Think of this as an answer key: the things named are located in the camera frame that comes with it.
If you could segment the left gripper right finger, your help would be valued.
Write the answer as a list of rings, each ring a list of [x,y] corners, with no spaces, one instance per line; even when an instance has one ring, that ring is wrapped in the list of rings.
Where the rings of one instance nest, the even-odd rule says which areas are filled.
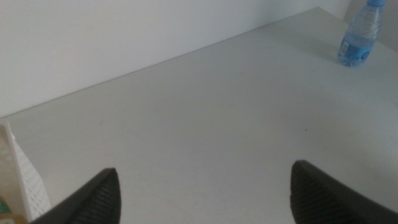
[[[370,200],[305,160],[290,175],[295,223],[397,224],[397,212]]]

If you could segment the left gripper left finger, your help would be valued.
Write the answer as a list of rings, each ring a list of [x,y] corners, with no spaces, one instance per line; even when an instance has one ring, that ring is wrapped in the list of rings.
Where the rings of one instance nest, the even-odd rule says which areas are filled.
[[[121,189],[115,168],[106,168],[32,221],[33,224],[119,224]]]

